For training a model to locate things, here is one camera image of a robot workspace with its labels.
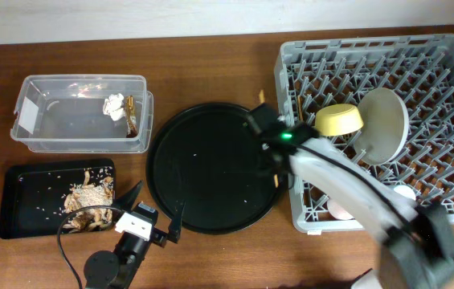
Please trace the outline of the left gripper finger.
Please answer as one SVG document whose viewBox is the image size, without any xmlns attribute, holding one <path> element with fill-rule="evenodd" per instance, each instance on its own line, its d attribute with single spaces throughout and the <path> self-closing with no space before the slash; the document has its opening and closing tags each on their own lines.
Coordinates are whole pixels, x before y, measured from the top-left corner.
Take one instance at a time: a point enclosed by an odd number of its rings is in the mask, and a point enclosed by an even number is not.
<svg viewBox="0 0 454 289">
<path fill-rule="evenodd" d="M 182 216 L 186 203 L 182 202 L 176 207 L 175 214 L 168 226 L 167 240 L 178 244 L 182 232 Z"/>
<path fill-rule="evenodd" d="M 132 189 L 127 193 L 122 194 L 119 198 L 112 202 L 112 206 L 121 210 L 130 211 L 134 202 L 137 200 L 139 193 L 141 192 L 143 181 L 139 181 Z"/>
</svg>

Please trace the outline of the food scraps pile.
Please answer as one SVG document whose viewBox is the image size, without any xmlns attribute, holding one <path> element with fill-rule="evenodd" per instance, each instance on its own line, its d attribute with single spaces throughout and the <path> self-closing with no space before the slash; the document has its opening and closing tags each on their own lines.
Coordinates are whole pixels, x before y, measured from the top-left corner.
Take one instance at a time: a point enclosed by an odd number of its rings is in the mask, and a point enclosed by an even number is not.
<svg viewBox="0 0 454 289">
<path fill-rule="evenodd" d="M 94 173 L 84 171 L 82 184 L 73 184 L 71 192 L 64 201 L 64 212 L 73 213 L 76 210 L 89 206 L 110 206 L 114 196 L 114 178 L 107 169 L 101 169 L 98 178 L 92 180 Z M 63 228 L 70 233 L 105 230 L 112 225 L 112 211 L 110 209 L 89 209 L 80 211 L 70 217 Z"/>
</svg>

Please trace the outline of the wooden chopstick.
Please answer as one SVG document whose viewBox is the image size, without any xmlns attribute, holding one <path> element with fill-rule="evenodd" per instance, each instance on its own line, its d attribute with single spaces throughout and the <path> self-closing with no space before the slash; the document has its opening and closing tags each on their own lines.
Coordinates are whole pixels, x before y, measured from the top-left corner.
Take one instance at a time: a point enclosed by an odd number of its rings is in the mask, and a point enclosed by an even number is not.
<svg viewBox="0 0 454 289">
<path fill-rule="evenodd" d="M 261 104 L 265 103 L 264 90 L 260 90 L 259 92 L 259 101 Z"/>
<path fill-rule="evenodd" d="M 297 96 L 297 113 L 298 113 L 298 120 L 303 121 L 301 96 Z"/>
</svg>

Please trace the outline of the gold snack wrapper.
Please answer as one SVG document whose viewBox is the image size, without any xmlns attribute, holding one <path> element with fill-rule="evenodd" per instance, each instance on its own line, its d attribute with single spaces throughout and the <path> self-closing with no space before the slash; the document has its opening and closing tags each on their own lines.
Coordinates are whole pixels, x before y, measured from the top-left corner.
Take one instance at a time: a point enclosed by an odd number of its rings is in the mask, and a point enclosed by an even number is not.
<svg viewBox="0 0 454 289">
<path fill-rule="evenodd" d="M 137 136 L 136 108 L 133 96 L 128 96 L 125 100 L 125 117 L 127 120 L 127 137 L 134 138 Z"/>
</svg>

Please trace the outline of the yellow bowl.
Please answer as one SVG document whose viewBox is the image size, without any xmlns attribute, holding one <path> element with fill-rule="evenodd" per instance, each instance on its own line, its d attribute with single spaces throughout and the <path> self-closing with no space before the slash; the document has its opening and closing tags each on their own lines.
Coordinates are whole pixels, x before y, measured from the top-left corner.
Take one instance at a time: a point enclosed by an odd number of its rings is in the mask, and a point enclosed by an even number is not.
<svg viewBox="0 0 454 289">
<path fill-rule="evenodd" d="M 323 136 L 341 136 L 358 131 L 364 122 L 358 108 L 352 104 L 324 107 L 316 114 L 315 129 Z"/>
</svg>

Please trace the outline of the pink cup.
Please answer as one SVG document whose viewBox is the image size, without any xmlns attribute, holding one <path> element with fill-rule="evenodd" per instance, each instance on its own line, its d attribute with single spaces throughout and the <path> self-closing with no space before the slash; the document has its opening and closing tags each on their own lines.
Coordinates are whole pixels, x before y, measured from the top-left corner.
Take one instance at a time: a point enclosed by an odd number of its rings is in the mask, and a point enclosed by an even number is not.
<svg viewBox="0 0 454 289">
<path fill-rule="evenodd" d="M 346 221 L 354 218 L 332 198 L 327 201 L 327 209 L 329 211 L 329 214 L 337 220 Z"/>
</svg>

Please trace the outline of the white tissue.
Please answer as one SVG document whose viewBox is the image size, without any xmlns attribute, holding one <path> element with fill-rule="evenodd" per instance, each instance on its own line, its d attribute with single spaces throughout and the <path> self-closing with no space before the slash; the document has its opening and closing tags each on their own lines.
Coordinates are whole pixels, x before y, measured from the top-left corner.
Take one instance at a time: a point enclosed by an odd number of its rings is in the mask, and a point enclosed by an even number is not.
<svg viewBox="0 0 454 289">
<path fill-rule="evenodd" d="M 125 97 L 121 94 L 112 94 L 104 100 L 103 114 L 109 116 L 113 121 L 118 121 L 125 116 Z"/>
</svg>

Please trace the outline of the grey round plate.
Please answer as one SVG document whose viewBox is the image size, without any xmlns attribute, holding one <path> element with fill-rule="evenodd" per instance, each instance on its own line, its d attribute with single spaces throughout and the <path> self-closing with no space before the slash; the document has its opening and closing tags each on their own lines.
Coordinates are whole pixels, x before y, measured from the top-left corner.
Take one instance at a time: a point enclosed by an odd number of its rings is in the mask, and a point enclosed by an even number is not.
<svg viewBox="0 0 454 289">
<path fill-rule="evenodd" d="M 403 100 L 388 88 L 376 88 L 358 104 L 364 125 L 354 142 L 362 161 L 382 165 L 393 161 L 403 149 L 409 129 L 409 117 Z"/>
</svg>

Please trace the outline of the blue cup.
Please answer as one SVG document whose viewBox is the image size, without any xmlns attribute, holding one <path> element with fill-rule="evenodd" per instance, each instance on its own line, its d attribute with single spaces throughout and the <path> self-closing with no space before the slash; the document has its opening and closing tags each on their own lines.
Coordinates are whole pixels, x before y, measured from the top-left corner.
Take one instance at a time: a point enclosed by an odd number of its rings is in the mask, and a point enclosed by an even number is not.
<svg viewBox="0 0 454 289">
<path fill-rule="evenodd" d="M 411 199 L 413 201 L 416 200 L 416 195 L 415 195 L 414 190 L 408 185 L 395 185 L 392 189 L 396 193 L 402 195 L 403 197 L 406 197 L 406 198 Z"/>
</svg>

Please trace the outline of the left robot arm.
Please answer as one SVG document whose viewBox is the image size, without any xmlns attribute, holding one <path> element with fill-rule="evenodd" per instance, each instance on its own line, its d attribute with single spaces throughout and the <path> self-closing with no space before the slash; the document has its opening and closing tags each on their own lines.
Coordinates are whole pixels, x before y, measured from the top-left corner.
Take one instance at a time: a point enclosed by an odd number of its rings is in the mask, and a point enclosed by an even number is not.
<svg viewBox="0 0 454 289">
<path fill-rule="evenodd" d="M 186 204 L 178 204 L 166 232 L 159 230 L 158 211 L 144 203 L 134 203 L 141 187 L 142 183 L 138 182 L 112 202 L 112 207 L 121 211 L 115 225 L 121 238 L 114 250 L 97 251 L 88 258 L 84 265 L 86 288 L 128 288 L 151 245 L 164 247 L 167 242 L 178 243 Z"/>
</svg>

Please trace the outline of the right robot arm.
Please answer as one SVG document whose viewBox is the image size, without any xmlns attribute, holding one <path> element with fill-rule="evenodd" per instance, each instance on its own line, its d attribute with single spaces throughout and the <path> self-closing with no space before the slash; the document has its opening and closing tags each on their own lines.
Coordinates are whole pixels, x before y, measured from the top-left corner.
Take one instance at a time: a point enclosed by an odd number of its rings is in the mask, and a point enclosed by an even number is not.
<svg viewBox="0 0 454 289">
<path fill-rule="evenodd" d="M 287 126 L 267 104 L 246 127 L 277 169 L 332 198 L 380 245 L 378 266 L 348 288 L 442 288 L 454 279 L 454 229 L 439 203 L 421 206 L 354 164 L 305 123 Z"/>
</svg>

